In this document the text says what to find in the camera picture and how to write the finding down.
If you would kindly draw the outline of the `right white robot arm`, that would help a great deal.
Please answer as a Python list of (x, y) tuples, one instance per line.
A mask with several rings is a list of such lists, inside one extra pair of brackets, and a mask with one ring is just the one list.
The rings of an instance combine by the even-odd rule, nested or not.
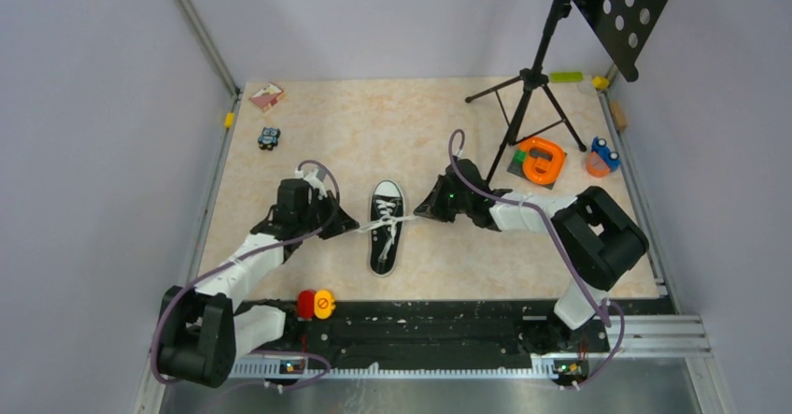
[(610, 291), (649, 250), (644, 231), (602, 187), (565, 198), (492, 190), (468, 159), (454, 160), (414, 213), (440, 222), (462, 214), (491, 231), (549, 235), (573, 278), (553, 308), (557, 319), (547, 325), (559, 350), (581, 343), (592, 317), (609, 320)]

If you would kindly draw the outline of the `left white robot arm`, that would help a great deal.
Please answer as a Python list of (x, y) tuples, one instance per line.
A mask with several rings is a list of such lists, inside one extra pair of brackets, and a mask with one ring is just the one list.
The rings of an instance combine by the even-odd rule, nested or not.
[(217, 388), (236, 361), (259, 346), (293, 349), (299, 326), (284, 309), (243, 306), (271, 271), (312, 236), (330, 239), (359, 228), (320, 178), (287, 178), (276, 203), (220, 266), (164, 295), (152, 340), (151, 369), (160, 379)]

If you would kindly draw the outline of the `white shoelace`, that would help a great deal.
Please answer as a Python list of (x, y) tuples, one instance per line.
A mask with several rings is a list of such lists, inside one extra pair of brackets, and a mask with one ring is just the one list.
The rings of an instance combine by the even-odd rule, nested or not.
[(370, 221), (357, 229), (371, 241), (369, 265), (378, 275), (389, 273), (395, 265), (403, 224), (416, 217), (404, 214), (400, 196), (375, 195), (371, 202)]

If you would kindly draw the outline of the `black white canvas sneaker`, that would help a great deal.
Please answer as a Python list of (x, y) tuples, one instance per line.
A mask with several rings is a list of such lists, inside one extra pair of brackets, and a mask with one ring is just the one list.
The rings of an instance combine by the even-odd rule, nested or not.
[(393, 180), (382, 180), (372, 194), (370, 204), (371, 254), (369, 265), (379, 277), (389, 275), (395, 266), (405, 212), (401, 187)]

